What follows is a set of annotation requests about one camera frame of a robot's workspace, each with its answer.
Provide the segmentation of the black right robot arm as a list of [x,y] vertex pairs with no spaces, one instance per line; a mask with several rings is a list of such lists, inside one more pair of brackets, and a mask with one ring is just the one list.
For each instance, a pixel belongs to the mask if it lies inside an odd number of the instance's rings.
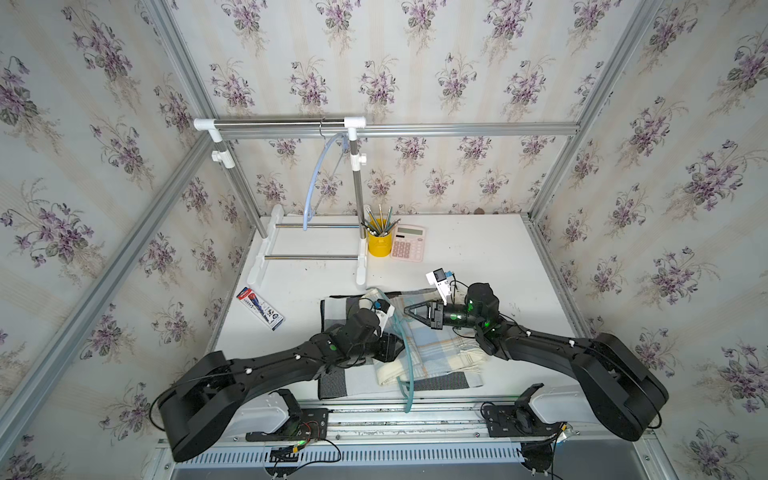
[[573,338],[527,328],[499,310],[488,283],[467,287],[460,304],[428,300],[404,314],[434,330],[470,328],[481,350],[505,361],[538,365],[576,380],[598,423],[617,437],[636,441],[663,424],[666,387],[615,335]]

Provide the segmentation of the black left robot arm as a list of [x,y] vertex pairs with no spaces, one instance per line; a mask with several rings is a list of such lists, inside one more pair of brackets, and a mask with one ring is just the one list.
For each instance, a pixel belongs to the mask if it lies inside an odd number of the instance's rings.
[[389,363],[404,350],[405,341],[384,332],[378,316],[363,309],[284,351],[235,359],[209,353],[157,397],[172,457],[180,463],[202,454],[223,436],[237,410],[258,396],[364,360]]

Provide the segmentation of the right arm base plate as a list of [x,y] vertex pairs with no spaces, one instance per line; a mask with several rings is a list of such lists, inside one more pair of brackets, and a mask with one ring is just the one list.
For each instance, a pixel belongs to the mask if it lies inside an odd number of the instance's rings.
[[489,436],[491,438],[544,437],[547,439],[561,433],[563,422],[546,423],[531,407],[533,394],[538,393],[543,386],[543,383],[531,385],[510,404],[496,405],[492,402],[483,402],[479,411]]

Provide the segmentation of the light blue plastic hanger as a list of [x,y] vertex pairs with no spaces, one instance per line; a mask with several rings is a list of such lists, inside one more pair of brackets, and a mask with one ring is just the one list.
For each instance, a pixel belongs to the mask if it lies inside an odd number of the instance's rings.
[[[349,141],[345,134],[336,134],[325,143],[307,189],[301,223],[304,231],[309,228],[310,221],[318,215],[320,207],[325,202],[329,201],[334,204],[337,201],[338,190],[343,185],[338,170],[348,153],[348,144]],[[338,148],[339,155],[333,168],[327,169],[324,167],[324,162],[333,147]]]

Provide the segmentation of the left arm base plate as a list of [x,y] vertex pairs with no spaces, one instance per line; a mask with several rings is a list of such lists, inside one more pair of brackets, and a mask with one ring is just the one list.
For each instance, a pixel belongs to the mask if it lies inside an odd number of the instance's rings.
[[330,410],[327,408],[302,408],[288,389],[271,392],[266,400],[284,413],[285,420],[272,432],[263,428],[245,434],[248,442],[322,440],[327,437]]

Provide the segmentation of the blue cream plaid scarf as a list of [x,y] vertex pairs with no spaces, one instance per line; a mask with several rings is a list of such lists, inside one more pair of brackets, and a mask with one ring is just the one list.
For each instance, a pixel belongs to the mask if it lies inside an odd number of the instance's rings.
[[[368,289],[363,297],[376,298],[372,289]],[[404,308],[423,301],[440,299],[434,289],[388,295],[400,301]],[[415,347],[415,380],[459,373],[464,376],[469,388],[479,388],[484,385],[482,370],[488,356],[474,340],[462,338],[449,328],[432,330],[416,320],[409,319],[411,340]]]

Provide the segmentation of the teal plastic hanger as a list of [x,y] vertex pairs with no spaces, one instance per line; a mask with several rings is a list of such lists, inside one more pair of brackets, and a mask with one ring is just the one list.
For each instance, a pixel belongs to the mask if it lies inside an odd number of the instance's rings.
[[398,388],[404,399],[404,412],[409,414],[412,410],[415,394],[415,347],[411,340],[409,317],[404,312],[400,301],[389,296],[379,288],[373,288],[372,292],[379,302],[386,301],[394,309],[386,321],[382,321],[385,333],[390,333],[400,340],[403,348],[395,354],[395,360],[390,363],[374,362],[376,381],[379,386],[393,390]]

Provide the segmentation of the black white checkered scarf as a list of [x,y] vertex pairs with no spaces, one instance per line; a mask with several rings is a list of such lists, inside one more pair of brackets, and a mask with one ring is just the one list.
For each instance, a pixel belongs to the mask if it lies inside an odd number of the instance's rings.
[[[385,292],[386,294],[399,295],[404,292]],[[321,324],[327,329],[341,325],[345,316],[359,308],[358,296],[354,297],[328,297],[321,301]],[[393,390],[378,385],[373,363],[376,360],[362,361],[358,366],[335,371],[318,381],[318,398],[321,400],[339,399],[344,397],[373,398],[380,394],[400,395],[395,387]],[[415,380],[415,391],[441,391],[469,389],[462,374],[454,373],[443,377],[426,380]]]

